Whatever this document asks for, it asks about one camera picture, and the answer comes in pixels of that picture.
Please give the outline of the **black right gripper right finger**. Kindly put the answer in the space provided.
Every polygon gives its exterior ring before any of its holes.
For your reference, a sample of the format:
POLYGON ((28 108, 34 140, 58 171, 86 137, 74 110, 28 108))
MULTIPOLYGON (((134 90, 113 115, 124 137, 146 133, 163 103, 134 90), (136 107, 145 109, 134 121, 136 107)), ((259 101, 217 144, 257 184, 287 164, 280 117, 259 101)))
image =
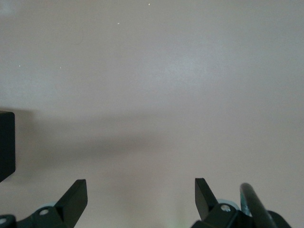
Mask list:
POLYGON ((240 208, 216 199, 204 178, 195 179, 195 204, 200 216, 193 228, 288 228, 278 213, 266 210, 253 187, 240 185, 240 208))

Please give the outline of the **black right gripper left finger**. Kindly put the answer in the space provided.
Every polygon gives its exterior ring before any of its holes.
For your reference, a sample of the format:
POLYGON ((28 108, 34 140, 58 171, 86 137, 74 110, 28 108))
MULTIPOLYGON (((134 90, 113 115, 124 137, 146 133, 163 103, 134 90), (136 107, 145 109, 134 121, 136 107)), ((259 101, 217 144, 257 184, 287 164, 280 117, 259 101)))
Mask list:
POLYGON ((86 206, 86 180, 76 180, 53 206, 37 209, 20 221, 11 214, 1 215, 0 226, 2 228, 73 228, 86 206))

